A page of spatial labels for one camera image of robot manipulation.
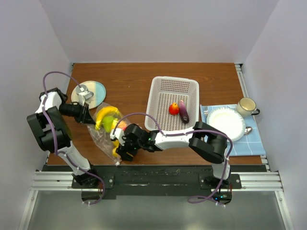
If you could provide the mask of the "white paper plate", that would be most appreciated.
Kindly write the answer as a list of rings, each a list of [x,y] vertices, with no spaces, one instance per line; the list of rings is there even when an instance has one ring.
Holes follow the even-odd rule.
[[[206,123],[225,133],[232,141],[241,139],[246,128],[244,118],[234,109],[226,107],[210,111]]]

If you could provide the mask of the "yellow fake lemon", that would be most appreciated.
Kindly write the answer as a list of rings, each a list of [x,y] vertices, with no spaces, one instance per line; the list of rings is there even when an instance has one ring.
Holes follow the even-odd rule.
[[[113,143],[113,145],[114,145],[114,147],[113,147],[113,149],[112,149],[112,155],[113,155],[113,157],[115,157],[115,158],[120,158],[120,156],[119,156],[118,153],[117,153],[117,149],[118,149],[118,147],[119,147],[119,141],[118,141],[118,140],[115,140],[115,141],[113,141],[112,143]]]

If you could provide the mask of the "white plastic basket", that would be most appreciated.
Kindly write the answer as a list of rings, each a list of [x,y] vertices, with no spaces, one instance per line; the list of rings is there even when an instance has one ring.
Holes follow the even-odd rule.
[[[152,116],[163,131],[192,127],[199,120],[199,83],[195,80],[157,76],[152,80],[146,114]],[[184,123],[179,113],[183,102],[189,122]]]

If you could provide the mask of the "blue checked cloth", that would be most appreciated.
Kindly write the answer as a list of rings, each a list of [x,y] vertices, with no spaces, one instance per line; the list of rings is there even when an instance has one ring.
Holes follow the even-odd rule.
[[[226,107],[230,109],[235,109],[236,104],[224,104],[224,105],[201,105],[200,104],[200,113],[202,122],[206,123],[207,116],[205,111],[212,111],[213,109]],[[230,153],[230,156],[265,156],[266,152],[263,147],[257,123],[253,116],[244,118],[245,124],[248,127],[252,127],[252,131],[243,135],[242,138],[234,142],[233,149]]]

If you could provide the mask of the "metal fork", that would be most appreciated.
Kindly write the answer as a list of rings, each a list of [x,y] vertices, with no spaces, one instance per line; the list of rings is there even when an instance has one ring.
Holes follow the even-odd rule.
[[[205,117],[205,122],[207,122],[207,117],[208,117],[208,114],[209,114],[209,111],[208,111],[208,106],[204,106],[203,107],[203,112],[204,112],[204,117]]]

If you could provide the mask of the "red orange fake peach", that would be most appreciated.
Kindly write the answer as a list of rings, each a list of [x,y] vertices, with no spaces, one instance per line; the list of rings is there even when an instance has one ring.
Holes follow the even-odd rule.
[[[122,129],[122,130],[125,130],[128,126],[128,123],[125,122],[124,120],[123,121],[120,121],[118,122],[118,128]]]

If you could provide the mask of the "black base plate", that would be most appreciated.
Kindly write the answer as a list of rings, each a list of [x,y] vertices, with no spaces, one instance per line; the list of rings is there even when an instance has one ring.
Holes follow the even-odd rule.
[[[230,203],[233,190],[241,189],[240,176],[230,174],[221,181],[209,166],[99,166],[99,185],[80,186],[82,200],[116,199],[118,196],[186,196],[191,204],[212,201],[217,205]]]

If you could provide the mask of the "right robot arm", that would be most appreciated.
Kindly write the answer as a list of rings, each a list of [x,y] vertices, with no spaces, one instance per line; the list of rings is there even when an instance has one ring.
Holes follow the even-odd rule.
[[[126,161],[131,161],[139,149],[148,152],[173,148],[189,147],[213,167],[214,184],[225,188],[230,184],[229,155],[233,147],[232,140],[223,132],[204,123],[196,122],[190,128],[177,131],[145,131],[137,124],[125,128],[116,125],[110,138],[118,141],[116,153]]]

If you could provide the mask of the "cream and blue plate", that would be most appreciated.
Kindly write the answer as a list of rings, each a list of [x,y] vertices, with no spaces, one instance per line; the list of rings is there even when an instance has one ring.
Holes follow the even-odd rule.
[[[90,97],[85,100],[87,104],[89,104],[89,109],[94,109],[98,107],[106,97],[106,89],[104,85],[100,82],[89,80],[84,81],[80,84],[80,86],[89,92]],[[81,92],[80,88],[76,86],[71,93],[71,101],[79,102]]]

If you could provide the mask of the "yellow fake banana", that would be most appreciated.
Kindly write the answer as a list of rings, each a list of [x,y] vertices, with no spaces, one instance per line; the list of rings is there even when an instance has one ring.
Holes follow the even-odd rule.
[[[119,109],[117,107],[114,106],[106,106],[103,107],[102,109],[100,109],[96,115],[96,120],[95,120],[95,129],[99,130],[101,125],[102,125],[102,121],[103,118],[109,114],[116,114],[119,115]]]

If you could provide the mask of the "aluminium frame rail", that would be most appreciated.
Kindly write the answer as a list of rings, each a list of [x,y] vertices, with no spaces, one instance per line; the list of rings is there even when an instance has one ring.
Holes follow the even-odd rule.
[[[242,96],[239,65],[233,63],[75,63],[78,81],[95,80],[106,87],[106,102],[122,113],[145,111],[151,81],[156,76],[196,80],[201,104],[234,104]],[[69,167],[50,156],[35,173],[20,229],[28,230],[291,230],[293,224],[278,172],[266,157],[232,157],[239,178],[221,197],[188,201],[208,195],[203,177],[207,162],[191,149],[148,153],[141,150],[133,162],[117,167],[92,142],[85,127],[67,119],[78,150],[105,178],[105,198],[88,205],[82,198],[94,189],[73,189]]]

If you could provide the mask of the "grey mug on plate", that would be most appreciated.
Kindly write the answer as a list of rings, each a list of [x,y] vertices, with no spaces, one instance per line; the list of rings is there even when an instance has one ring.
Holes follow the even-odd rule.
[[[89,93],[87,86],[84,84],[80,84],[79,86],[77,86],[75,89],[75,92],[78,96],[81,96],[84,98],[87,98],[88,93]]]

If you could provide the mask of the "cream enamel mug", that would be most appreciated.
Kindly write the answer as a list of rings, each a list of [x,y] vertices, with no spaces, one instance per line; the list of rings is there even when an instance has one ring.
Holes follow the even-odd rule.
[[[236,105],[236,111],[243,117],[249,117],[251,115],[258,115],[260,109],[257,108],[254,100],[248,97],[241,98]]]

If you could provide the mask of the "red fake apple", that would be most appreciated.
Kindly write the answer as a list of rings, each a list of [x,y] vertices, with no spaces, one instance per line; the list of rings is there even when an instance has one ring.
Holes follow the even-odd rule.
[[[171,115],[177,115],[179,113],[179,106],[177,103],[172,103],[169,108],[168,108],[168,112]]]

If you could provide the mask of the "purple fake eggplant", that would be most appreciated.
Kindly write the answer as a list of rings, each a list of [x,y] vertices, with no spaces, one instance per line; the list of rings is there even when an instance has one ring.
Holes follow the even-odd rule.
[[[181,121],[184,124],[187,124],[189,122],[189,115],[188,115],[188,112],[187,112],[187,109],[185,107],[183,100],[179,101],[178,106],[179,106],[179,115],[180,115]]]

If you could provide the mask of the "green fake pear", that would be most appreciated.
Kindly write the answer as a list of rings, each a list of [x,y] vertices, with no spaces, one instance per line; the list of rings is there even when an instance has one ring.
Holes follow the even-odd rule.
[[[105,116],[102,120],[103,128],[107,133],[110,133],[111,130],[115,128],[117,123],[118,123],[118,118],[115,118],[114,116],[111,115]]]

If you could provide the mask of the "clear zip top bag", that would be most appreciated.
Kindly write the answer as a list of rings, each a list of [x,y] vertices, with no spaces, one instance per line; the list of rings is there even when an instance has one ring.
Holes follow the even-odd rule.
[[[102,102],[98,107],[95,112],[95,114],[92,116],[93,120],[96,120],[96,115],[100,109],[103,107],[109,106],[109,104]],[[123,117],[123,114],[119,112],[119,115],[116,114],[109,114],[111,116],[114,116],[115,118],[118,118],[120,120]],[[119,166],[122,159],[120,158],[115,158],[112,155],[112,149],[114,147],[111,139],[110,139],[110,133],[105,132],[103,125],[101,125],[99,130],[95,129],[95,125],[87,125],[88,131],[90,133],[90,136],[92,140],[94,141],[94,144],[99,147],[99,149],[104,152],[108,157],[110,157],[114,164],[116,166]]]

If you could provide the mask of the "metal spoon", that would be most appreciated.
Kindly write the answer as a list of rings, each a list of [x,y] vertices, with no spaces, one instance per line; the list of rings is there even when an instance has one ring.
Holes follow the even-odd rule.
[[[245,128],[245,132],[244,132],[244,135],[248,135],[251,131],[253,130],[253,128],[252,127],[250,127],[250,126],[247,126],[246,128]]]

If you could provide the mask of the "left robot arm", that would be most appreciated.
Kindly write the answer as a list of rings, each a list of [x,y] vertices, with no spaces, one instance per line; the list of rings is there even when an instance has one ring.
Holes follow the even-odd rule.
[[[86,125],[95,125],[95,121],[88,104],[66,103],[67,99],[68,96],[58,88],[42,92],[39,108],[26,120],[41,150],[61,157],[72,169],[72,176],[80,186],[94,188],[99,185],[97,171],[74,146],[63,116],[73,117],[77,123]]]

